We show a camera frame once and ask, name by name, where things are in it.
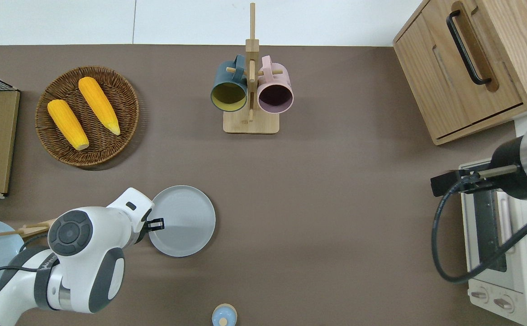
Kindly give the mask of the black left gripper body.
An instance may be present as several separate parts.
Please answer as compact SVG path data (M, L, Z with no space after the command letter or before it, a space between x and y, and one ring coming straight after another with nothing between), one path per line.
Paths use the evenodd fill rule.
M136 239L135 244L142 241L149 232L150 232L149 221L145 221L142 225L141 231L138 234L138 238Z

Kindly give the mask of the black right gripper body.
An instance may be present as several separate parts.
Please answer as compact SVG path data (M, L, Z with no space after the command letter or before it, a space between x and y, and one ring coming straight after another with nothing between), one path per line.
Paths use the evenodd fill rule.
M433 196L444 196L454 184L461 180L464 180L464 183L458 186L457 193L472 194L493 189L493 182L487 179L480 179L476 171L472 169L458 169L450 170L430 179Z

